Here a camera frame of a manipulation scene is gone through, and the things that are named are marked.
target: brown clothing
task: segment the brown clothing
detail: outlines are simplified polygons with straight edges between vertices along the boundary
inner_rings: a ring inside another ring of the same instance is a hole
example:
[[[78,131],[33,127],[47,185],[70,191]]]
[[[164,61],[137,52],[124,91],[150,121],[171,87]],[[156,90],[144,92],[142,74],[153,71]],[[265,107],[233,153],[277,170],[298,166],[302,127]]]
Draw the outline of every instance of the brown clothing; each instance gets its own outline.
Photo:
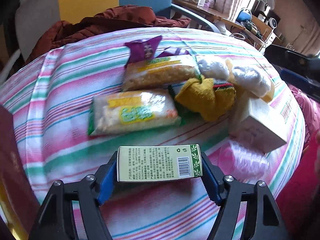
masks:
[[[156,16],[150,7],[126,5],[109,8],[94,17],[85,17],[77,24],[67,21],[56,22],[38,40],[26,64],[30,63],[51,49],[62,47],[69,43],[119,30],[141,27],[181,27],[186,28],[189,18],[167,19]]]

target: tablecloth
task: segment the tablecloth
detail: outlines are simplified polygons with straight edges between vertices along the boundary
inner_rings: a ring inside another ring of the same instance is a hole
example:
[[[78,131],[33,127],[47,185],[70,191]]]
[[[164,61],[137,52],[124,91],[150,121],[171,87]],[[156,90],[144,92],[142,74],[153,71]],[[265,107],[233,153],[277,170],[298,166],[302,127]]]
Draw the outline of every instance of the tablecloth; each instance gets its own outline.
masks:
[[[92,97],[120,91],[129,58],[125,42],[162,35],[156,56],[167,47],[193,55],[215,54],[236,65],[254,65],[275,83],[270,105],[285,119],[288,143],[268,154],[270,167],[261,178],[277,196],[297,167],[303,147],[302,112],[277,71],[244,41],[203,30],[139,28],[103,34],[68,44],[40,56],[0,87],[0,103],[12,114],[15,138],[31,187],[42,202],[52,182],[65,183],[95,173],[120,145],[196,144],[209,156],[228,138],[227,117],[217,122],[189,119],[177,128],[161,128],[118,136],[87,136]],[[114,239],[206,239],[218,207],[209,200],[200,178],[149,183],[116,194],[102,208]],[[244,220],[241,205],[234,239]],[[85,239],[78,203],[74,213]]]

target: white fluffy item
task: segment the white fluffy item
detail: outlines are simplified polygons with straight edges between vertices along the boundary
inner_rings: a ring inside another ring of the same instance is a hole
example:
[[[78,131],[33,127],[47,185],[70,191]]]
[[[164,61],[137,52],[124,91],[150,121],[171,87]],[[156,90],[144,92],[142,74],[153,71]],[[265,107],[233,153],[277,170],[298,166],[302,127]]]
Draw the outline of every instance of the white fluffy item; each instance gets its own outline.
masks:
[[[218,56],[197,56],[197,63],[202,75],[206,78],[227,80],[230,72],[226,62]]]
[[[253,66],[233,66],[232,73],[238,85],[262,98],[271,90],[270,79]]]

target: silver bolt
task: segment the silver bolt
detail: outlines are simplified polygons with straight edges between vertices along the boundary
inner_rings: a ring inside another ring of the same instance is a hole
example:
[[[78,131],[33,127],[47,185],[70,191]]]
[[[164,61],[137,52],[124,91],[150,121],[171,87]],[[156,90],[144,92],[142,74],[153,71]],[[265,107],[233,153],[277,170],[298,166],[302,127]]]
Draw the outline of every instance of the silver bolt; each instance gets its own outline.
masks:
[[[88,181],[92,181],[92,180],[94,180],[94,175],[92,175],[92,174],[87,175],[87,176],[85,177],[85,179],[88,180]]]
[[[60,186],[61,183],[62,183],[62,181],[61,181],[60,179],[58,179],[58,180],[55,180],[55,181],[54,181],[53,185],[55,185],[55,186]]]
[[[258,185],[259,185],[260,187],[265,187],[267,184],[266,184],[264,181],[259,180],[259,181],[258,181]]]
[[[227,175],[224,177],[226,181],[228,182],[232,182],[234,180],[234,178],[231,175]]]

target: purple snack bag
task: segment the purple snack bag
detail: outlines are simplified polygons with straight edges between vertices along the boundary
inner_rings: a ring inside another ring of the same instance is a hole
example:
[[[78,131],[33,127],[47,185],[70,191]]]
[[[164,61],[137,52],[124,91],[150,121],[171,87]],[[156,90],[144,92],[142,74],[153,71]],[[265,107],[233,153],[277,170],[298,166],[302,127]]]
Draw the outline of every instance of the purple snack bag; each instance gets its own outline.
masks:
[[[153,59],[161,39],[162,36],[160,35],[150,40],[143,39],[126,42],[124,45],[130,49],[130,57],[127,64]]]
[[[178,56],[178,55],[190,55],[190,53],[186,49],[168,47],[157,58],[159,58],[159,57]]]

